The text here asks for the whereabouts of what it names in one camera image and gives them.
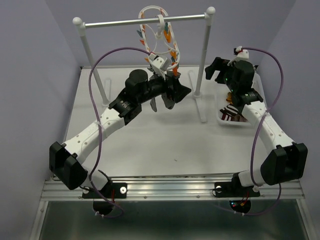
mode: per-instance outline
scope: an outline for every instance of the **white basket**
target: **white basket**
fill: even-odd
[[[259,74],[255,73],[252,81],[252,88],[255,89],[263,98],[265,104],[265,93],[264,88],[261,83],[261,78]],[[226,101],[227,95],[230,92],[229,88],[225,84],[215,83],[214,85],[214,99],[215,99],[215,110],[216,110],[216,119],[220,125],[227,126],[239,126],[239,127],[252,127],[249,122],[240,122],[240,121],[230,121],[230,120],[222,120],[222,112],[220,109],[225,108],[229,103]]]

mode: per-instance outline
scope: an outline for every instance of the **black mounting plate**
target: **black mounting plate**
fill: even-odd
[[[252,186],[241,186],[234,188],[231,181],[221,181],[214,183],[214,189],[219,189],[221,192],[215,191],[216,198],[243,198],[249,193],[250,198],[260,197],[260,192],[253,191]]]
[[[113,182],[112,184],[106,184],[101,190],[100,193],[105,196],[107,199],[112,198],[112,193],[114,190],[115,199],[126,199],[127,191],[125,193],[120,192],[120,188],[125,187],[128,191],[128,184],[125,182]],[[101,199],[101,197],[95,191],[89,191],[88,193],[82,193],[83,199]]]

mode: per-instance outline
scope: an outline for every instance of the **gray floor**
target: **gray floor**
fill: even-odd
[[[252,202],[259,212],[274,201]],[[306,231],[295,200],[281,200],[270,213],[241,217],[219,210],[228,202],[123,202],[125,215],[101,219],[91,202],[50,202],[42,240],[303,240]]]

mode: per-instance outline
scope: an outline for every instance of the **gray wall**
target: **gray wall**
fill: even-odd
[[[44,0],[0,3],[0,239],[28,239],[80,69]]]
[[[285,81],[272,113],[288,135],[309,149],[301,184],[320,236],[319,9],[318,0],[297,0],[269,51],[281,62]],[[272,59],[265,56],[259,72],[270,103],[279,89],[279,70]]]
[[[201,14],[210,6],[216,8],[215,23],[209,42],[207,63],[214,57],[230,58],[239,45],[267,49],[286,19],[295,0],[46,0],[66,41],[81,66],[88,60],[72,24],[73,17],[87,23],[136,19],[148,5],[158,5],[171,16]],[[205,23],[203,20],[173,22],[172,27],[181,54],[181,64],[198,64],[202,49]],[[139,42],[138,25],[95,28],[87,31],[95,59],[119,47],[144,48]],[[119,52],[101,62],[102,65],[145,64],[134,52]],[[251,54],[259,64],[262,57]]]

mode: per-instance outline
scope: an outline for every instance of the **white table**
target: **white table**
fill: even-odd
[[[111,78],[111,100],[125,87],[125,80],[135,68],[99,68],[102,82]],[[180,67],[180,82],[191,87],[188,71],[197,67]],[[89,97],[90,69],[81,71],[79,85],[67,132],[70,139],[92,123],[96,117]],[[215,116],[214,80],[203,80],[201,91],[208,122],[200,123],[195,101],[190,93],[172,110],[166,109],[161,97],[156,98],[158,112],[149,102],[127,126],[103,142],[98,169],[111,177],[177,176],[236,173],[249,169],[255,131],[252,128],[220,126]],[[93,95],[98,110],[102,100],[94,79]],[[258,140],[255,164],[261,164],[267,152]],[[92,168],[97,149],[84,163]]]

